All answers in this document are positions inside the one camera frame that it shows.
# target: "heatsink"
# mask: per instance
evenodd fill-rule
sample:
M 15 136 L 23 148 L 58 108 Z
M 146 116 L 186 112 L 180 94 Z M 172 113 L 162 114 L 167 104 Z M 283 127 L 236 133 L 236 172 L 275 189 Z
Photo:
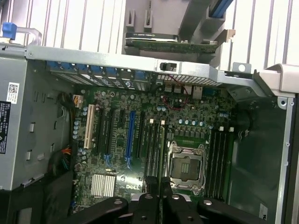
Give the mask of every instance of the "heatsink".
M 91 197 L 113 197 L 116 176 L 93 175 Z

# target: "white pci slot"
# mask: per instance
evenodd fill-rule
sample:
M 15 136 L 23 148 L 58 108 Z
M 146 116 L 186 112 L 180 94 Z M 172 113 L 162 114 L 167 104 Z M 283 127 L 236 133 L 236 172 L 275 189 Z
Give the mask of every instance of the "white pci slot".
M 95 105 L 88 105 L 87 124 L 84 138 L 84 148 L 90 148 L 93 138 L 93 122 L 94 122 Z

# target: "blue latch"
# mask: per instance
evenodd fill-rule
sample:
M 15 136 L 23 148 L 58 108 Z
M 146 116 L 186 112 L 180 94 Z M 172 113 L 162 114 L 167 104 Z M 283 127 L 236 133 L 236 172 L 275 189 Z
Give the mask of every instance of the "blue latch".
M 4 22 L 2 26 L 3 37 L 15 40 L 15 35 L 17 33 L 17 25 L 12 22 Z

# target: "cpu socket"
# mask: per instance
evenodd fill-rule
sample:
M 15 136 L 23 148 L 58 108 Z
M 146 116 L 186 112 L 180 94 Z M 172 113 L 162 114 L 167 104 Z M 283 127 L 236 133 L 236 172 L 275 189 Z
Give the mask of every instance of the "cpu socket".
M 175 141 L 168 147 L 167 171 L 171 187 L 199 192 L 203 186 L 204 145 L 179 147 Z

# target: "label sticker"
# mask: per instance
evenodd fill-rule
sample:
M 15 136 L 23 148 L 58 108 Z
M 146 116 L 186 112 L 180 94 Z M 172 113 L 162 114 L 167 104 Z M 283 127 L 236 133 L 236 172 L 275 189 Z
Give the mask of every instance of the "label sticker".
M 18 94 L 19 94 L 19 83 L 9 83 L 8 91 L 7 91 L 7 102 L 11 102 L 12 104 L 17 104 Z
M 263 204 L 260 205 L 260 218 L 263 220 L 267 220 L 268 216 L 268 208 L 264 206 Z
M 0 101 L 0 154 L 6 153 L 10 106 L 10 102 Z

